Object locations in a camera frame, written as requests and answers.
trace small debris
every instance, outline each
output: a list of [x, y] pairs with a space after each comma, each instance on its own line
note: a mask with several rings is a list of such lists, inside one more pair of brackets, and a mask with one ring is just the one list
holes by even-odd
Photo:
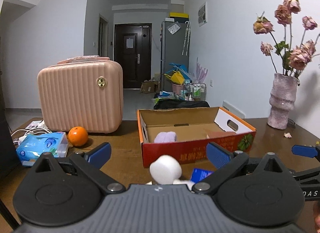
[[285, 138], [292, 138], [290, 133], [284, 133], [283, 135], [284, 135]]

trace red cardboard box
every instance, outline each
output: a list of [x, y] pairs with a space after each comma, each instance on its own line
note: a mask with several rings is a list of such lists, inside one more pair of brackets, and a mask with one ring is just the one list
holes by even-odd
[[[180, 164], [206, 158], [206, 146], [215, 142], [228, 151], [249, 151], [256, 129], [222, 107], [138, 110], [143, 166], [167, 154]], [[174, 131], [177, 141], [153, 143], [159, 132]]]

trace box handle hole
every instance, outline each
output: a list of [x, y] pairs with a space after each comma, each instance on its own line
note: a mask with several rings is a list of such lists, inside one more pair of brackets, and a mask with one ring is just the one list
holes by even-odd
[[143, 130], [144, 138], [147, 138], [147, 136], [146, 136], [146, 131], [144, 130], [144, 127], [143, 127], [143, 126], [142, 126], [142, 130]]
[[189, 126], [189, 124], [175, 124], [173, 126]]
[[239, 126], [235, 122], [233, 122], [231, 120], [227, 121], [227, 126], [229, 126], [235, 132], [238, 131], [238, 129], [239, 129]]

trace wall vent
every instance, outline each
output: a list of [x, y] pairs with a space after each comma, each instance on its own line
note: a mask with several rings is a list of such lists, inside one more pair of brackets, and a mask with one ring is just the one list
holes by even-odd
[[222, 107], [224, 109], [228, 110], [229, 112], [235, 114], [236, 116], [240, 117], [241, 119], [244, 118], [244, 113], [240, 112], [237, 108], [233, 107], [232, 105], [230, 105], [226, 101], [223, 101]]

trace floor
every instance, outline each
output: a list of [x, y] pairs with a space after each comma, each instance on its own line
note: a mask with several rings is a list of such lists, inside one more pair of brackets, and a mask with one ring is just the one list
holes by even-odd
[[[154, 94], [142, 94], [139, 90], [124, 89], [124, 108], [122, 120], [137, 120], [138, 109], [153, 109], [152, 98]], [[42, 117], [41, 111], [36, 110], [6, 110], [7, 122], [12, 130], [33, 117]]]

